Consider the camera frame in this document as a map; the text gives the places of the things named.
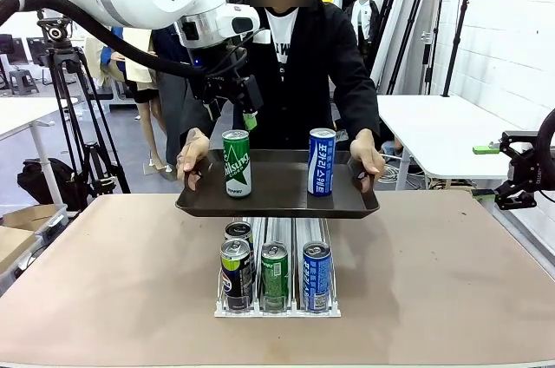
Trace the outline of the person's left hand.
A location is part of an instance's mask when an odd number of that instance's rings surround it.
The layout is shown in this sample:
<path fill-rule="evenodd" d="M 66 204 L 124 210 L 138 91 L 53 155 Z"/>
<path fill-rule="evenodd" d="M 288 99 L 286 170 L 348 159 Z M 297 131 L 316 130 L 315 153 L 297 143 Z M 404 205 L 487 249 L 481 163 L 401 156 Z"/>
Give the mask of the person's left hand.
<path fill-rule="evenodd" d="M 350 143 L 351 157 L 362 163 L 365 175 L 359 180 L 361 192 L 367 193 L 376 181 L 385 172 L 385 160 L 375 149 L 374 136 L 371 130 L 365 128 L 358 132 L 355 139 Z"/>

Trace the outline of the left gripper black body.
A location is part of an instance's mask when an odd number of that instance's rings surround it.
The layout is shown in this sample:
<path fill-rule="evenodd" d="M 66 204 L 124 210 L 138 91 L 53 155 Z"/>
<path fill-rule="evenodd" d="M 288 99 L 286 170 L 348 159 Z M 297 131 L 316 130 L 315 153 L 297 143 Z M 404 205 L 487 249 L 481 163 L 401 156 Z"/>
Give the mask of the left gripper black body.
<path fill-rule="evenodd" d="M 246 64 L 247 51 L 232 44 L 197 50 L 197 67 L 203 75 L 197 81 L 197 98 L 212 102 L 216 98 L 237 101 L 242 81 L 238 71 Z"/>

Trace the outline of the person's right hand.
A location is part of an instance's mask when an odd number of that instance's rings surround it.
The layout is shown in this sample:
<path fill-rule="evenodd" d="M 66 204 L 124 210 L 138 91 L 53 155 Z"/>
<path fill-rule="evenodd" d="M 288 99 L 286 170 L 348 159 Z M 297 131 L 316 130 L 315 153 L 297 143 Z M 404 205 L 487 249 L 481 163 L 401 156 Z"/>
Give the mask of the person's right hand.
<path fill-rule="evenodd" d="M 191 128 L 186 135 L 186 142 L 177 156 L 177 178 L 185 187 L 195 191 L 200 175 L 194 172 L 196 164 L 206 157 L 210 140 L 199 128 Z"/>

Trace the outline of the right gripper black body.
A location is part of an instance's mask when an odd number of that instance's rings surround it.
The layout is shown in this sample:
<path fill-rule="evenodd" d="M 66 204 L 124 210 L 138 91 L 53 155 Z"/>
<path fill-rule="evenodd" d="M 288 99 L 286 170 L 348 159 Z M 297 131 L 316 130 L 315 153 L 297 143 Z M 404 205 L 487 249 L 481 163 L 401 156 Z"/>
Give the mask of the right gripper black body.
<path fill-rule="evenodd" d="M 509 184 L 527 193 L 554 190 L 554 178 L 547 176 L 534 148 L 522 152 L 513 150 L 509 166 Z"/>

